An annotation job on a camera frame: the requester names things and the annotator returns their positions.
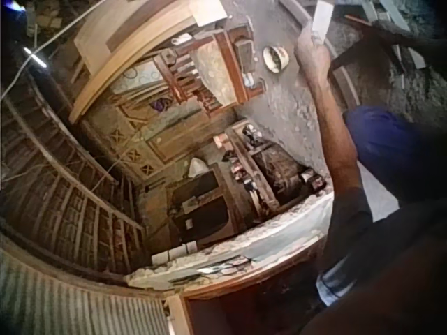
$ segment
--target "workshop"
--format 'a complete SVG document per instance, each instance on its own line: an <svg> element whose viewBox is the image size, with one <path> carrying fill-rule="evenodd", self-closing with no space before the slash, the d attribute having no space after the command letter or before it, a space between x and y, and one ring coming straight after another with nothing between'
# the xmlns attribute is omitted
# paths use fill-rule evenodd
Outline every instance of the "workshop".
<svg viewBox="0 0 447 335"><path fill-rule="evenodd" d="M446 332L446 9L2 1L3 332Z"/></svg>

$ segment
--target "electrical wire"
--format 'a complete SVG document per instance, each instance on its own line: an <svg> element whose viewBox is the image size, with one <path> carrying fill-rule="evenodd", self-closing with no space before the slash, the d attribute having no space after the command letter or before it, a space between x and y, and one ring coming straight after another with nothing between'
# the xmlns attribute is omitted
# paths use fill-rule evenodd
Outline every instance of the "electrical wire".
<svg viewBox="0 0 447 335"><path fill-rule="evenodd" d="M6 96L6 94L8 94L8 92L14 87L15 83L18 81L20 75L22 74L23 70L25 69L25 66L27 66L27 64L29 63L29 61L32 59L32 57L37 54L38 52L40 52L43 48L47 47L49 44L51 44L52 42L54 42L56 39L58 39L63 33L65 33L67 30L69 30L72 26L74 26L75 24L77 24L80 20L82 20L84 17L86 17L88 14L90 14L93 10L95 10L97 7L99 7L103 2L106 2L107 0L100 0L98 3L95 3L92 7L90 7L89 9L87 9L83 14L81 14L80 16L78 16L77 18L74 19L74 21L72 21L69 25L67 25L65 28L63 28L59 33L57 33L56 35L54 35L53 37L51 37L51 39L49 39L47 42L43 43L40 47L38 47L36 50L34 50L29 56L28 58L25 60L25 62L22 64L22 66L20 66L19 71L17 72L17 74L14 77L14 80L9 84L8 88L5 89L5 91L2 93L0 101L2 101L4 99L4 97Z"/></svg>

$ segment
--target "broken concrete edge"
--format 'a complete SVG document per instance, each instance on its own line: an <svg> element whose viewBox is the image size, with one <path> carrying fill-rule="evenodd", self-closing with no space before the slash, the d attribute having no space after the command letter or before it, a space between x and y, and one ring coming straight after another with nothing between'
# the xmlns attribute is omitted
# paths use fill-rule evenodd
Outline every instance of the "broken concrete edge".
<svg viewBox="0 0 447 335"><path fill-rule="evenodd" d="M154 290L196 290L253 273L267 271L287 261L326 235L334 194L311 196L290 211L246 231L230 241L217 244L193 255L184 256L156 269L142 268L124 277L131 287ZM238 255L251 260L231 275L203 275L198 271Z"/></svg>

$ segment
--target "person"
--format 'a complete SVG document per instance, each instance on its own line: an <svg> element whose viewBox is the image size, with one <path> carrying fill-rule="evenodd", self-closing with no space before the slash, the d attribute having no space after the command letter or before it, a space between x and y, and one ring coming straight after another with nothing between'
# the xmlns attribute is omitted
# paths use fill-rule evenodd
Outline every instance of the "person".
<svg viewBox="0 0 447 335"><path fill-rule="evenodd" d="M328 81L330 56L308 24L295 55L316 106L334 188L317 280L329 306L302 334L419 334L446 331L446 147L389 111L360 106L342 115ZM357 161L398 200L373 222Z"/></svg>

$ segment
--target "corrugated metal sheet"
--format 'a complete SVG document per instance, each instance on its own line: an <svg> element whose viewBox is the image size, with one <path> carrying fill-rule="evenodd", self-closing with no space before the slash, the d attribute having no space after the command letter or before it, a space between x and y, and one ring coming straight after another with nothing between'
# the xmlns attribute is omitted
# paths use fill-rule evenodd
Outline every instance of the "corrugated metal sheet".
<svg viewBox="0 0 447 335"><path fill-rule="evenodd" d="M139 297L137 290L132 297L67 284L3 247L0 320L12 334L169 334L160 299Z"/></svg>

